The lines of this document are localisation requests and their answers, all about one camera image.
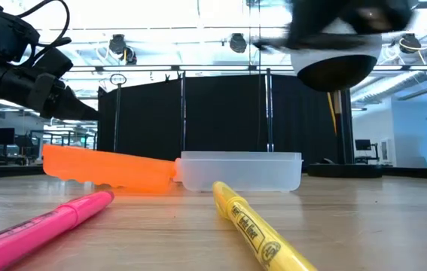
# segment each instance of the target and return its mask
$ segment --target orange plastic object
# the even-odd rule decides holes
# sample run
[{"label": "orange plastic object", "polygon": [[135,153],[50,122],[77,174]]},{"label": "orange plastic object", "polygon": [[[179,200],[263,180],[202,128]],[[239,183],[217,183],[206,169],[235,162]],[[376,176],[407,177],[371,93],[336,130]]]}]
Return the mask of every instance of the orange plastic object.
[{"label": "orange plastic object", "polygon": [[138,192],[165,192],[175,174],[174,162],[85,148],[45,145],[43,155],[48,175]]}]

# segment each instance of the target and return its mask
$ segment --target pink highlighter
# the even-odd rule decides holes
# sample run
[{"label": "pink highlighter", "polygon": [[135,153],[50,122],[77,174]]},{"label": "pink highlighter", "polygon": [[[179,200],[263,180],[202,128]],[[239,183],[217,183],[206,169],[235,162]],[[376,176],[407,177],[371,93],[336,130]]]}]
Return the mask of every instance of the pink highlighter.
[{"label": "pink highlighter", "polygon": [[78,226],[114,199],[112,192],[97,192],[62,204],[54,211],[39,215],[0,231],[0,269],[67,230]]}]

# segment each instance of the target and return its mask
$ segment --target black curtain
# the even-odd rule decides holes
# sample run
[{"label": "black curtain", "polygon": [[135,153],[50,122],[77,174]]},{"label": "black curtain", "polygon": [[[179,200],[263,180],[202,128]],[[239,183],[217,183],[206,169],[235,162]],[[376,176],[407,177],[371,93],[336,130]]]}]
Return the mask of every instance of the black curtain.
[{"label": "black curtain", "polygon": [[106,93],[99,89],[98,151],[114,150],[114,113],[116,110],[116,92]]},{"label": "black curtain", "polygon": [[266,151],[265,76],[187,78],[187,151]]},{"label": "black curtain", "polygon": [[273,143],[278,152],[301,152],[303,164],[337,162],[337,141],[327,93],[296,77],[272,75]]},{"label": "black curtain", "polygon": [[[117,152],[171,161],[180,157],[180,95],[178,80],[124,87]],[[110,138],[114,138],[115,96],[116,90],[111,91],[99,102],[100,151],[113,150]]]}]

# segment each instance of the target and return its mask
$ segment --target yellow highlighter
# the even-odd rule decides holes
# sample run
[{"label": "yellow highlighter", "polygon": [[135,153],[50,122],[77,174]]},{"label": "yellow highlighter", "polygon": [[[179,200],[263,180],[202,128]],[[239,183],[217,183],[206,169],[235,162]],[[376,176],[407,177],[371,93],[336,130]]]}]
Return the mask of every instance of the yellow highlighter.
[{"label": "yellow highlighter", "polygon": [[216,181],[213,195],[220,216],[233,222],[265,270],[317,270],[228,185]]}]

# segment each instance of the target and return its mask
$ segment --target wooden table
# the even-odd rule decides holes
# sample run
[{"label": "wooden table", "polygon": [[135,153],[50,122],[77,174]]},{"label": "wooden table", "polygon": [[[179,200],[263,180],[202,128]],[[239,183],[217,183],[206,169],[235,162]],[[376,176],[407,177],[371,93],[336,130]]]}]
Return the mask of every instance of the wooden table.
[{"label": "wooden table", "polygon": [[[0,230],[91,193],[47,176],[0,178]],[[294,193],[242,193],[320,270],[427,270],[427,180],[304,176]],[[16,270],[261,270],[210,193],[117,194]]]}]

